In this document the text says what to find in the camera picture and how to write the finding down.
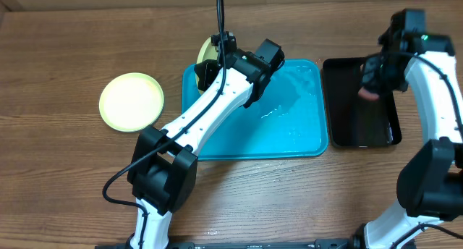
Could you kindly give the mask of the black rectangular tray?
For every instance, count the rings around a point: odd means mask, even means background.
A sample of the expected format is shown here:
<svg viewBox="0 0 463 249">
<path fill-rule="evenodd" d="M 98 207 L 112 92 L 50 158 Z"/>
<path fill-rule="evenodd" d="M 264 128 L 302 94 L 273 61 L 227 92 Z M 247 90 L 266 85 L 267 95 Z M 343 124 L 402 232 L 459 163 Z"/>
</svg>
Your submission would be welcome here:
<svg viewBox="0 0 463 249">
<path fill-rule="evenodd" d="M 332 145 L 338 148 L 380 148 L 397 145 L 402 131 L 394 96 L 377 101 L 358 95 L 364 58 L 327 59 L 321 77 Z"/>
</svg>

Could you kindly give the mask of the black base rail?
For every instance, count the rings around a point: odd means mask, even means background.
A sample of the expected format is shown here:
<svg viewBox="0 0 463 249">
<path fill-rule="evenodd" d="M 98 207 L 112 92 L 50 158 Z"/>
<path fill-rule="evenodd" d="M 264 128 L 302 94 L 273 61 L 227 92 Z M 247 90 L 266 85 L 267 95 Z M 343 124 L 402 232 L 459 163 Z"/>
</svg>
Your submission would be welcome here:
<svg viewBox="0 0 463 249">
<path fill-rule="evenodd" d="M 347 249 L 348 239 L 317 239 L 314 242 L 211 243 L 170 242 L 167 249 Z"/>
</svg>

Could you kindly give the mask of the teal plastic tray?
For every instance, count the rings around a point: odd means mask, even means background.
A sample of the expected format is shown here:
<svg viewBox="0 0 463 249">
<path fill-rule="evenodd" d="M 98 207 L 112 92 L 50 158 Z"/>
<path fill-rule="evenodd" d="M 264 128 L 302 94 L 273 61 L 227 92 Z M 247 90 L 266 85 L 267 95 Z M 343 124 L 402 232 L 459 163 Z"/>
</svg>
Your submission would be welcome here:
<svg viewBox="0 0 463 249">
<path fill-rule="evenodd" d="M 319 156 L 328 129 L 318 67 L 288 59 L 273 74 L 261 98 L 233 111 L 203 146 L 199 158 L 279 159 Z"/>
</svg>

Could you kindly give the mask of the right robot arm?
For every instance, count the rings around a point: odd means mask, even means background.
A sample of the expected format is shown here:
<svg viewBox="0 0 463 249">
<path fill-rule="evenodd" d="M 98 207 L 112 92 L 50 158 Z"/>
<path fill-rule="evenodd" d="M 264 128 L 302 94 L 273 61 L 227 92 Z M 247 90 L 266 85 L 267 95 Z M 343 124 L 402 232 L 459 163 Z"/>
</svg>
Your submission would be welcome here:
<svg viewBox="0 0 463 249">
<path fill-rule="evenodd" d="M 382 50 L 368 57 L 365 90 L 390 93 L 411 88 L 422 125 L 423 146 L 401 170 L 397 199 L 377 219 L 362 225 L 348 248 L 413 248 L 413 239 L 443 228 L 462 215 L 462 94 L 456 76 L 456 54 L 447 35 L 387 32 Z"/>
</svg>

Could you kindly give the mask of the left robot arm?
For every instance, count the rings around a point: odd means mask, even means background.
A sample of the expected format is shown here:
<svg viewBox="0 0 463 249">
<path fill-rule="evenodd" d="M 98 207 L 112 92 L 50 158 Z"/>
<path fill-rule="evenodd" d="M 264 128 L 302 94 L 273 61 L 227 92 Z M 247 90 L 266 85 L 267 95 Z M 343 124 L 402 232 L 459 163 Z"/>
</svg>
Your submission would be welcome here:
<svg viewBox="0 0 463 249">
<path fill-rule="evenodd" d="M 139 135 L 127 180 L 138 207 L 135 233 L 126 248 L 166 248 L 172 214 L 195 186 L 198 156 L 212 134 L 237 108 L 256 102 L 284 61 L 281 47 L 266 39 L 256 52 L 237 48 L 236 38 L 212 35 L 194 66 L 200 97 L 162 129 Z"/>
</svg>

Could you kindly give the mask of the orange green scrub sponge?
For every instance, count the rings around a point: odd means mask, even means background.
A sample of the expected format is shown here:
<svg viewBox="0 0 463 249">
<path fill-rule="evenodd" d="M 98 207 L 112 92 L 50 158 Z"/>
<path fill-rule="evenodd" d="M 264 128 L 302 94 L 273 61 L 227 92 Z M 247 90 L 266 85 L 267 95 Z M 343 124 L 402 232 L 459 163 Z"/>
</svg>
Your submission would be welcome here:
<svg viewBox="0 0 463 249">
<path fill-rule="evenodd" d="M 377 93 L 371 93 L 365 88 L 360 88 L 358 91 L 358 96 L 367 100 L 367 101 L 377 101 L 380 96 Z"/>
</svg>

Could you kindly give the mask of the yellow-green plate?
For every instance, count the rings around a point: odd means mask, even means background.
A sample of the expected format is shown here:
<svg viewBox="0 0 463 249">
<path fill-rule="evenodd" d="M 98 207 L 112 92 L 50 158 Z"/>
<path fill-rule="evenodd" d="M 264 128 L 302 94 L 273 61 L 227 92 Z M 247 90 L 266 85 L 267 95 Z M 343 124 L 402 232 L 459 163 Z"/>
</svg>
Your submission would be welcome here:
<svg viewBox="0 0 463 249">
<path fill-rule="evenodd" d="M 102 120 L 120 132 L 137 132 L 152 125 L 164 106 L 162 87 L 149 75 L 130 72 L 114 78 L 102 91 Z"/>
<path fill-rule="evenodd" d="M 206 92 L 217 77 L 217 58 L 218 50 L 212 44 L 211 37 L 209 37 L 201 46 L 194 66 L 196 86 L 200 94 Z"/>
</svg>

